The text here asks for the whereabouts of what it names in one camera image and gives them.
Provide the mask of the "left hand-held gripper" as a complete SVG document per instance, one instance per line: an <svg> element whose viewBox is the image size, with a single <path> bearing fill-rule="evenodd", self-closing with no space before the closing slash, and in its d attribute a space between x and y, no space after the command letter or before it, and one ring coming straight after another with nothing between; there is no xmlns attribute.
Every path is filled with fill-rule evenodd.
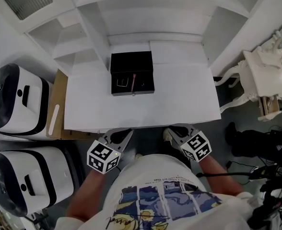
<svg viewBox="0 0 282 230"><path fill-rule="evenodd" d="M95 140L87 151L87 165L106 174L118 166L121 153L128 145L133 134L131 128L116 128L107 131L99 141Z"/></svg>

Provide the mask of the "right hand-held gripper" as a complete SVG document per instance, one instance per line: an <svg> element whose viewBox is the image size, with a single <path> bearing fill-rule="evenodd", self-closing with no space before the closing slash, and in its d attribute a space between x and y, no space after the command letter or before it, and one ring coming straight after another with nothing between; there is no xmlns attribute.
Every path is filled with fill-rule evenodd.
<svg viewBox="0 0 282 230"><path fill-rule="evenodd" d="M169 126L169 129L184 156L189 160L200 162L212 152L207 137L193 125L174 124Z"/></svg>

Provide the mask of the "black box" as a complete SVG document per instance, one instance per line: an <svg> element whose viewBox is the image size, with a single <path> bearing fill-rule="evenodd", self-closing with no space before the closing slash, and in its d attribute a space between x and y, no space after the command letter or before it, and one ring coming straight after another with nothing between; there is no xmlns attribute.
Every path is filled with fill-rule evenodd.
<svg viewBox="0 0 282 230"><path fill-rule="evenodd" d="M133 92L131 84L136 74ZM151 51L114 53L110 61L111 94L113 96L151 94L155 91ZM126 88L117 86L117 79L129 78Z"/></svg>

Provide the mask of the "person's left forearm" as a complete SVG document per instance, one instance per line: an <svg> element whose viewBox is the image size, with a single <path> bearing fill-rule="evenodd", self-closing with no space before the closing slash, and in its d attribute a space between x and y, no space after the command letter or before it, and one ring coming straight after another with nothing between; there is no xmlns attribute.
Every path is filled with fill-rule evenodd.
<svg viewBox="0 0 282 230"><path fill-rule="evenodd" d="M78 220L91 229L98 225L101 221L100 206L105 198L104 190L119 174L118 169L108 174L91 170L71 199L66 217L70 220Z"/></svg>

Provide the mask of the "person's right forearm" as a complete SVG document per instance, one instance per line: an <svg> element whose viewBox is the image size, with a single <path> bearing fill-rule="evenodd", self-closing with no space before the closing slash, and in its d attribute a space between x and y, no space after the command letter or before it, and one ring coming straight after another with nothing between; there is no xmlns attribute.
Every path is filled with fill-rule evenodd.
<svg viewBox="0 0 282 230"><path fill-rule="evenodd" d="M220 174L226 170L210 155L199 162L203 173ZM207 178L213 193L237 196L243 192L243 187L231 176L216 176Z"/></svg>

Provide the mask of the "white table top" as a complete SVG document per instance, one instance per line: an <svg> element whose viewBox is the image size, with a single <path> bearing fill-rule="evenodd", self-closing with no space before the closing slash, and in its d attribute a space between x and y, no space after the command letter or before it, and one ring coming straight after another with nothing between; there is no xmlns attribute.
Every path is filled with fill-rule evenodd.
<svg viewBox="0 0 282 230"><path fill-rule="evenodd" d="M111 75L106 69L70 76L65 129L97 132L220 119L212 72L200 43L151 41L111 47L112 53L145 50L153 56L154 93L113 96Z"/></svg>

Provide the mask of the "person's right shoe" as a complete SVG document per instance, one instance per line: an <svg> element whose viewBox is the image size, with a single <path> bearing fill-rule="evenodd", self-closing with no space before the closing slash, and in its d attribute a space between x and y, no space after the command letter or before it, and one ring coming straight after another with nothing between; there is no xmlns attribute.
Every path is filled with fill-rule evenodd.
<svg viewBox="0 0 282 230"><path fill-rule="evenodd" d="M170 143L172 143L172 141L173 141L173 137L172 137L172 135L170 134L168 128L166 128L166 129L163 131L163 141L164 141L164 142L170 142Z"/></svg>

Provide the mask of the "person's black trousers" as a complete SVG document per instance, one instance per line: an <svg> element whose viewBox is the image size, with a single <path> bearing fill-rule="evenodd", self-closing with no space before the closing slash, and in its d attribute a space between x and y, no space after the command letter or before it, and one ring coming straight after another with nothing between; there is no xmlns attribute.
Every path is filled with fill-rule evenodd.
<svg viewBox="0 0 282 230"><path fill-rule="evenodd" d="M179 161L181 161L183 164L185 164L190 170L192 170L189 159L186 158L180 150L173 148L172 143L170 141L164 141L164 140L161 141L158 145L156 154L168 155L173 158L176 158Z"/></svg>

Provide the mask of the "person's white printed shirt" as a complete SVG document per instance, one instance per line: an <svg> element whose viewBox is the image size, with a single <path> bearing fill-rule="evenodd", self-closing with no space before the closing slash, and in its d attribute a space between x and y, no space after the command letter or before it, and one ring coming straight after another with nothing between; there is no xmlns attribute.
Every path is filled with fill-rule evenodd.
<svg viewBox="0 0 282 230"><path fill-rule="evenodd" d="M252 195L207 191L178 159L143 156L127 165L109 189L93 229L58 219L55 230L251 230Z"/></svg>

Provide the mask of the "white flat strip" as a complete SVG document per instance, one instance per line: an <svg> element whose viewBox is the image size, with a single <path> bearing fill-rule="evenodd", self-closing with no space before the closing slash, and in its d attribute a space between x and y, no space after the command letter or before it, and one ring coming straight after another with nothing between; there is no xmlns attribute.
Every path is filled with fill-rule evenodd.
<svg viewBox="0 0 282 230"><path fill-rule="evenodd" d="M54 127L56 124L56 120L58 117L58 113L59 113L59 105L55 105L54 111L53 111L53 115L51 117L51 121L50 121L50 125L49 125L49 129L48 129L48 135L52 136L53 135L53 131L54 131Z"/></svg>

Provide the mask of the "white black-topped appliance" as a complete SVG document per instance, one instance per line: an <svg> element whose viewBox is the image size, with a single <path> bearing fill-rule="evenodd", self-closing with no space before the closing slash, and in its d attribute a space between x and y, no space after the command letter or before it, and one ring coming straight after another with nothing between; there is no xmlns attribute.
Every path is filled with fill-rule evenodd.
<svg viewBox="0 0 282 230"><path fill-rule="evenodd" d="M30 140L46 139L52 84L21 68L0 68L0 133Z"/></svg>
<svg viewBox="0 0 282 230"><path fill-rule="evenodd" d="M0 151L0 206L12 215L28 216L73 192L69 162L59 148Z"/></svg>

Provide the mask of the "white vanity table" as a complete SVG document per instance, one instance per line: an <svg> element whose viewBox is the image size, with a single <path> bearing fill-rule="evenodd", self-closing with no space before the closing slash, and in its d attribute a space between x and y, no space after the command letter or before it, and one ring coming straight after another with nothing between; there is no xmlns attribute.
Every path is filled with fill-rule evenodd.
<svg viewBox="0 0 282 230"><path fill-rule="evenodd" d="M272 120L281 113L278 101L282 101L282 29L252 52L244 50L243 55L244 60L215 82L220 86L235 76L236 80L229 87L240 83L244 90L241 96L221 106L220 112L252 101L259 104L259 121Z"/></svg>

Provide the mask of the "black equipment pile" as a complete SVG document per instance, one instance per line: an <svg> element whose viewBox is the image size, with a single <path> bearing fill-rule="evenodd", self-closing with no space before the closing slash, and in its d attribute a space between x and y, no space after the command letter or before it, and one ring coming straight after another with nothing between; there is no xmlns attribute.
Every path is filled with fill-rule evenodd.
<svg viewBox="0 0 282 230"><path fill-rule="evenodd" d="M282 164L258 168L249 177L252 180L266 179L260 188L263 204L254 209L248 224L252 229L269 225L269 218L282 208Z"/></svg>

